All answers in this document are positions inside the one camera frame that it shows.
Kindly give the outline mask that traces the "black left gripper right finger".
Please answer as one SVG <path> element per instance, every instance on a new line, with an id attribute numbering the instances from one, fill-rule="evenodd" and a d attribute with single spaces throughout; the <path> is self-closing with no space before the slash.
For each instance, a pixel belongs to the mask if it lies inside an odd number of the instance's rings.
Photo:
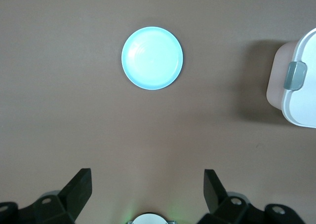
<path id="1" fill-rule="evenodd" d="M 246 197 L 227 193 L 216 172 L 205 169 L 203 195 L 209 212 L 200 224 L 301 224 L 303 219 L 290 207 L 268 204 L 264 210 L 254 207 Z"/>

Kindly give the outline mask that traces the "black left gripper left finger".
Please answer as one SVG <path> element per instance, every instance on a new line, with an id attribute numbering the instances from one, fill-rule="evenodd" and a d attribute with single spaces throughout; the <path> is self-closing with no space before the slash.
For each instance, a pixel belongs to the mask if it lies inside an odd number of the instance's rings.
<path id="1" fill-rule="evenodd" d="M 80 169 L 61 191 L 48 192 L 31 205 L 0 204 L 2 224 L 74 224 L 92 195 L 90 168 Z"/>

